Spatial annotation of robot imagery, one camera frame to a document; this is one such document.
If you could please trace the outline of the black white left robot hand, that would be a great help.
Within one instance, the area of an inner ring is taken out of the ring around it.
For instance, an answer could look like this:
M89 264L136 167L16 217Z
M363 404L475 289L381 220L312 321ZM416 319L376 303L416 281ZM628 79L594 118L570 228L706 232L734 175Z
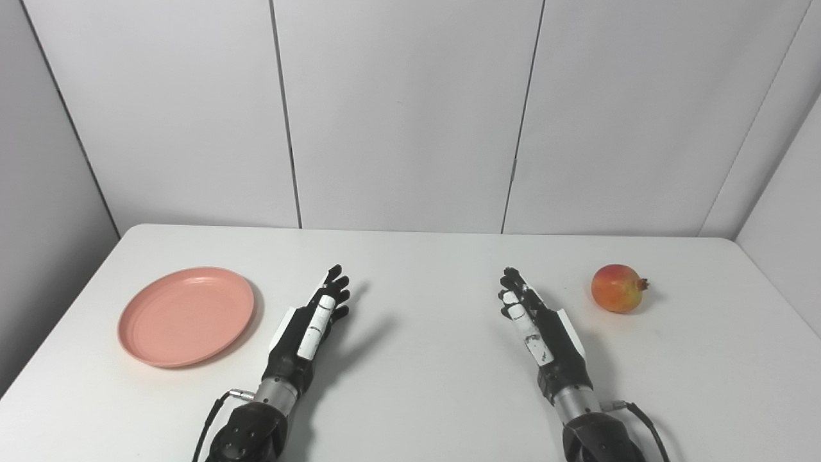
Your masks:
M350 278L341 265L332 266L305 306L293 308L278 327L275 342L267 357L262 380L285 381L298 398L310 388L314 378L313 362L332 327L345 318L350 308Z

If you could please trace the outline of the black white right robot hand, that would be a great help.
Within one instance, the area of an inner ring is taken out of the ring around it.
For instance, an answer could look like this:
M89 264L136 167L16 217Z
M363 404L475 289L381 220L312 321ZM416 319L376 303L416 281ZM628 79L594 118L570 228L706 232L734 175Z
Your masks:
M505 267L500 279L500 312L516 326L537 364L537 385L552 405L564 389L593 389L586 364L586 351L562 310L546 306L539 293L518 269Z

